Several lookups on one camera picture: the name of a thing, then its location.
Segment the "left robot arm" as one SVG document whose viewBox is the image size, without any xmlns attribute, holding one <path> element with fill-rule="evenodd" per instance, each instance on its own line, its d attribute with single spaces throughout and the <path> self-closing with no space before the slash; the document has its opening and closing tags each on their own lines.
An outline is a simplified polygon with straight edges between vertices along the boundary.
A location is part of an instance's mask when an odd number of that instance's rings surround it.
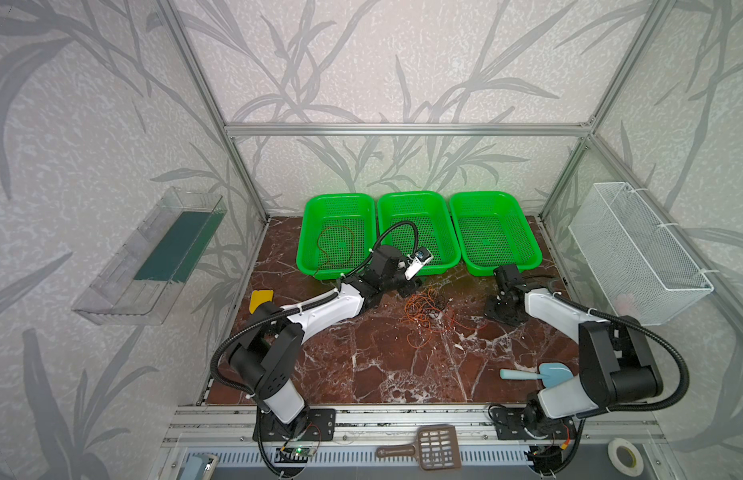
<svg viewBox="0 0 743 480">
<path fill-rule="evenodd" d="M 289 306 L 259 305 L 237 334 L 225 339 L 210 360 L 214 382 L 245 393 L 264 414 L 291 431 L 305 428 L 309 407 L 292 381 L 305 341 L 375 309 L 385 294 L 405 298 L 423 282 L 417 277 L 433 254 L 419 244 L 419 228 L 399 221 L 383 231 L 369 254 L 335 286 Z"/>
</svg>

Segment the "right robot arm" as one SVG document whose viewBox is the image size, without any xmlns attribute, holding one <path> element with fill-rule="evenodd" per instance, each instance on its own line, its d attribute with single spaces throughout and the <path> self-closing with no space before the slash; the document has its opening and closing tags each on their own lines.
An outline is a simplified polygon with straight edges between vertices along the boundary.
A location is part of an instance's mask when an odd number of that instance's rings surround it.
<svg viewBox="0 0 743 480">
<path fill-rule="evenodd" d="M 495 268 L 493 276 L 497 295 L 487 300 L 487 318 L 517 325 L 533 317 L 579 348 L 573 378 L 529 395 L 523 407 L 489 407 L 499 436 L 547 439 L 573 418 L 664 410 L 687 395 L 691 374 L 681 352 L 635 318 L 585 307 L 526 278 L 514 265 Z"/>
</svg>

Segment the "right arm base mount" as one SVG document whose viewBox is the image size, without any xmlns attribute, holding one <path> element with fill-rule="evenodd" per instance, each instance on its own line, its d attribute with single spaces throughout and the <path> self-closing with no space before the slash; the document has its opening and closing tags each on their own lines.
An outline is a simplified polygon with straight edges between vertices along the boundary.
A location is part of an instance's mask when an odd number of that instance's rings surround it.
<svg viewBox="0 0 743 480">
<path fill-rule="evenodd" d="M 523 407 L 491 404 L 487 409 L 499 440 L 549 441 L 567 443 L 577 428 L 570 417 L 553 419 L 545 416 L 541 406 L 529 403 Z"/>
</svg>

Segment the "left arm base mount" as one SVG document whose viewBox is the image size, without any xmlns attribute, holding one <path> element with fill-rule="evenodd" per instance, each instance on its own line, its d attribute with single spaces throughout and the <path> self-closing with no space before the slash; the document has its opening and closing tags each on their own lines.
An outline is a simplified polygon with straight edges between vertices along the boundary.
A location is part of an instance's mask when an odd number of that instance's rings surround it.
<svg viewBox="0 0 743 480">
<path fill-rule="evenodd" d="M 272 412 L 257 410 L 253 439 L 262 442 L 286 440 L 331 441 L 336 426 L 336 410 L 305 407 L 291 422 L 282 422 Z"/>
</svg>

